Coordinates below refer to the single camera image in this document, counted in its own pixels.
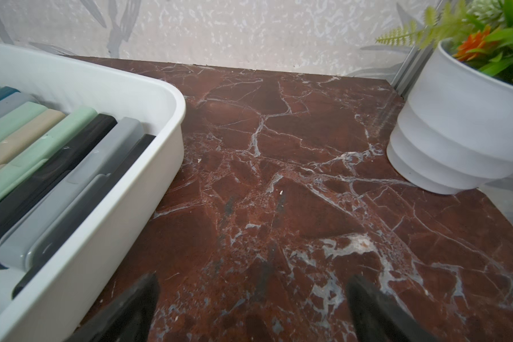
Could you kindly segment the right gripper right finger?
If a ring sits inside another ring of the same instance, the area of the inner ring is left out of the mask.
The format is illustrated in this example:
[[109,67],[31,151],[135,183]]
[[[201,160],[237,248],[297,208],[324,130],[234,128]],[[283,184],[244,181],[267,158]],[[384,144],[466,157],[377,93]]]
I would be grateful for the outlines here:
[[346,293],[359,341],[437,340],[363,276],[352,276]]

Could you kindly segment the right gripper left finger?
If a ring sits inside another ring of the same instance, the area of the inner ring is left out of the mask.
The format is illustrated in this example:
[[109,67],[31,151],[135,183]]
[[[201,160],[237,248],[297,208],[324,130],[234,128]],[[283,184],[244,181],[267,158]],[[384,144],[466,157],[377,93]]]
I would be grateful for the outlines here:
[[155,274],[141,276],[68,341],[146,341],[160,294]]

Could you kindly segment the white rectangular storage box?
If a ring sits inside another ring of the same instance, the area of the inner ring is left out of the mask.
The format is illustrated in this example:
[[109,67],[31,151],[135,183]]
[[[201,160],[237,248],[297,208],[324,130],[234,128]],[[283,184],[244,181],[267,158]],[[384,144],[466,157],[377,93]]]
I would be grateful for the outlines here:
[[17,270],[0,270],[0,341],[63,341],[81,323],[132,247],[184,158],[186,102],[154,78],[0,44],[0,84],[71,112],[86,105],[142,123],[154,139],[17,296]]

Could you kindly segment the grey pruning pliers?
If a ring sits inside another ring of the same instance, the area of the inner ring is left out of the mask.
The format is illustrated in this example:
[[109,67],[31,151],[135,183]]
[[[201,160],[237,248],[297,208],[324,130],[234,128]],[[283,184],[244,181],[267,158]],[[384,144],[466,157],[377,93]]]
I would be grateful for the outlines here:
[[20,221],[0,233],[0,269],[30,270],[54,244],[86,196],[114,174],[145,135],[140,121],[121,119],[114,128]]
[[37,103],[37,100],[31,95],[19,92],[7,96],[0,101],[0,118],[27,102]]

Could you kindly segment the light green pliers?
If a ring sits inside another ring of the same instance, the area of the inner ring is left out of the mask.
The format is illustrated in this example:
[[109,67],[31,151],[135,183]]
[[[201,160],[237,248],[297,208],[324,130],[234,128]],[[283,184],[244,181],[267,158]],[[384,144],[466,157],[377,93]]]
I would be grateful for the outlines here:
[[97,111],[92,108],[78,108],[4,165],[0,169],[0,200],[34,174],[97,115]]
[[27,102],[0,118],[0,142],[23,125],[47,110],[47,107]]

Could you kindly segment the beige pruning pliers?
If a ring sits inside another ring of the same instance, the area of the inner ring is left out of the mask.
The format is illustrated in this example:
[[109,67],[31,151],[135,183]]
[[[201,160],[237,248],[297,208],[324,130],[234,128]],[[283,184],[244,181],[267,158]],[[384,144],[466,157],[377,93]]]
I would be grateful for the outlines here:
[[61,111],[47,109],[0,142],[0,169],[44,133],[65,118]]

